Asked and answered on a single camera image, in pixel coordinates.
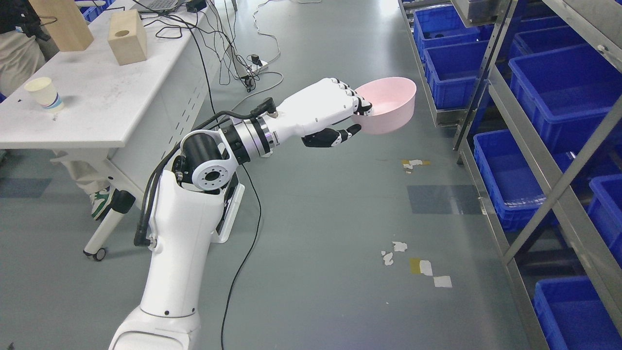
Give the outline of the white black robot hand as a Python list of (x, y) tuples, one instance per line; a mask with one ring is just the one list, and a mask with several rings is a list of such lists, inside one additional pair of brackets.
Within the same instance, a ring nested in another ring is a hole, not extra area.
[(367, 115), (372, 104), (337, 78), (322, 80), (286, 98), (275, 117), (264, 117), (277, 144), (289, 137), (301, 137), (307, 148), (331, 148), (352, 138), (360, 124), (332, 129), (353, 115)]

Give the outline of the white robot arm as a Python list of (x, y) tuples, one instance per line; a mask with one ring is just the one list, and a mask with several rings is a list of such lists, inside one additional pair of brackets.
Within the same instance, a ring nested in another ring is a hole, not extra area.
[(248, 162), (253, 146), (258, 155), (274, 147), (262, 119), (275, 113), (266, 98), (240, 124), (186, 134), (171, 155), (180, 151), (173, 170), (165, 157), (154, 171), (146, 193), (134, 243), (148, 246), (151, 264), (140, 305), (116, 330), (112, 350), (191, 350), (199, 337), (198, 302), (205, 260), (226, 208), (226, 191), (239, 164)]

